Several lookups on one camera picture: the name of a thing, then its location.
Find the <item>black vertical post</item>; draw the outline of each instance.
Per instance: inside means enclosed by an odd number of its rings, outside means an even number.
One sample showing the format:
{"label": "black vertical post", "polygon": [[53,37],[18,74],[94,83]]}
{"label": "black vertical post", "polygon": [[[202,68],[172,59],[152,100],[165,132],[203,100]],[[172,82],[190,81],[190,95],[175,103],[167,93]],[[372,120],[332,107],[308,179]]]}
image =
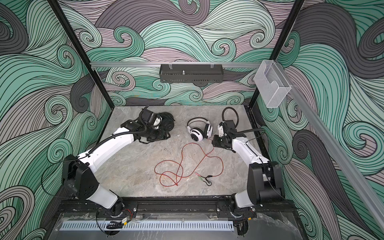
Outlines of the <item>black vertical post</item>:
{"label": "black vertical post", "polygon": [[[285,40],[288,38],[289,33],[291,32],[291,29],[293,27],[293,24],[295,23],[295,20],[297,18],[297,15],[299,15],[299,12],[301,10],[301,7],[303,6],[304,0],[296,0],[292,6],[291,12],[288,15],[288,18],[285,21],[283,30],[280,33],[280,36],[276,42],[276,45],[272,51],[271,56],[269,57],[269,60],[276,60],[284,43]],[[252,108],[255,105],[256,99],[259,96],[260,92],[258,89],[255,90],[253,93],[253,96],[251,98],[251,101],[249,102],[249,107]]]}
{"label": "black vertical post", "polygon": [[57,0],[47,0],[49,5],[51,6],[53,12],[55,13],[57,19],[59,20],[61,26],[63,27],[64,31],[67,33],[69,39],[71,40],[75,50],[79,54],[81,60],[84,62],[85,66],[88,69],[89,74],[95,81],[97,87],[100,89],[101,94],[104,96],[105,100],[107,101],[109,107],[113,110],[114,104],[112,102],[111,97],[109,96],[107,90],[105,89],[103,82],[100,79],[100,76],[98,73],[91,68],[90,60],[84,51],[83,47],[80,44],[80,41],[76,37],[76,34],[74,33],[68,19],[65,17],[63,10],[61,9],[59,3]]}

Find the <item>wallpaper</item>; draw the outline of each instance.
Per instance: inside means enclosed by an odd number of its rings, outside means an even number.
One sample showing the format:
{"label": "wallpaper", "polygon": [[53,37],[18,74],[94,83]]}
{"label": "wallpaper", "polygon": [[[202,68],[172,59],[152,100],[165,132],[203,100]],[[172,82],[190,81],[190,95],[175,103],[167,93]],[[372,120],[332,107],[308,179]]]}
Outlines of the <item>wallpaper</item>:
{"label": "wallpaper", "polygon": [[[57,198],[42,172],[95,144],[109,113],[48,2],[0,0],[1,239],[44,237]],[[57,192],[61,164],[43,184]]]}
{"label": "wallpaper", "polygon": [[[278,61],[384,200],[384,1],[305,6]],[[384,239],[354,188],[288,95],[279,108],[257,99],[258,124],[286,195],[310,239]]]}
{"label": "wallpaper", "polygon": [[[308,5],[321,0],[312,0]],[[294,0],[60,0],[91,61],[261,62]],[[222,83],[161,83],[159,68],[99,68],[117,106],[248,104],[257,69]]]}

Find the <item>white headphones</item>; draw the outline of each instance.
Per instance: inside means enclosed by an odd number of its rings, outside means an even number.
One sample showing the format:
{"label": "white headphones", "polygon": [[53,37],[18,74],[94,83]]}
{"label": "white headphones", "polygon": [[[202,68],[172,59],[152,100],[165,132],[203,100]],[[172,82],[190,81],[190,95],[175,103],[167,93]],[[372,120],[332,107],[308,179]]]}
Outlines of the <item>white headphones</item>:
{"label": "white headphones", "polygon": [[[204,131],[202,131],[198,127],[194,127],[191,129],[191,127],[189,125],[191,123],[194,123],[194,122],[204,122],[205,123]],[[203,140],[204,138],[209,138],[212,136],[213,127],[207,119],[197,117],[197,118],[192,118],[191,120],[188,121],[187,130],[191,134],[192,139],[195,140],[196,142],[199,142],[199,141]]]}

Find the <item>stone-patterned surface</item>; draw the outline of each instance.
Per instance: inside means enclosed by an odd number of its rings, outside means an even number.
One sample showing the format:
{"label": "stone-patterned surface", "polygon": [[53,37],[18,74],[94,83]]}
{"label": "stone-patterned surface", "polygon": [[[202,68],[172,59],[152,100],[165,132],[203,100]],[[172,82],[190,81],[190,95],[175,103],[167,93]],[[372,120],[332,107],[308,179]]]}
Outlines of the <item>stone-patterned surface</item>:
{"label": "stone-patterned surface", "polygon": [[[251,128],[244,106],[232,106],[239,114],[240,122],[237,130]],[[163,187],[159,183],[159,175],[154,173],[154,167],[162,160],[180,162],[181,148],[194,142],[186,130],[187,121],[193,117],[202,116],[210,120],[214,127],[213,134],[218,134],[217,125],[221,121],[221,112],[225,106],[151,106],[148,109],[155,112],[170,112],[175,118],[175,127],[170,132],[171,137],[164,141],[142,144],[138,141],[127,145],[112,158],[110,158],[96,173],[96,178],[107,189],[111,189],[119,196],[145,197],[145,196],[182,196],[182,195],[222,195],[241,192],[247,188],[248,166],[240,156],[229,150],[215,148],[210,156],[219,156],[223,159],[224,171],[218,177],[211,178],[212,186],[208,187],[200,181],[195,174],[183,178],[178,186]],[[103,133],[102,139],[114,132],[121,123],[128,119],[135,119],[142,107],[116,107]],[[226,119],[236,119],[231,110],[227,110]],[[191,127],[204,129],[204,123],[195,123]],[[246,134],[249,139],[254,138],[253,133]],[[198,142],[204,151],[212,149],[210,140]],[[259,149],[257,141],[251,143]],[[184,149],[184,176],[189,175],[199,161],[204,157],[197,145],[191,144]],[[158,171],[166,170],[176,172],[177,164],[164,163]],[[222,168],[217,158],[206,158],[196,170],[202,176],[217,175]],[[162,179],[163,183],[170,185],[169,179]]]}

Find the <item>wire mesh file holder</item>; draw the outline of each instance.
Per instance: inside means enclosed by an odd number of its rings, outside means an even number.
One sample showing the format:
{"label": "wire mesh file holder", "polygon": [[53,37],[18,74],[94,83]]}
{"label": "wire mesh file holder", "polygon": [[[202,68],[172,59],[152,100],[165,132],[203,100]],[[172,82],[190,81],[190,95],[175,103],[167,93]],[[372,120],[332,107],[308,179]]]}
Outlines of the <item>wire mesh file holder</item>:
{"label": "wire mesh file holder", "polygon": [[278,108],[291,90],[287,79],[281,64],[273,60],[263,60],[254,81],[267,108]]}

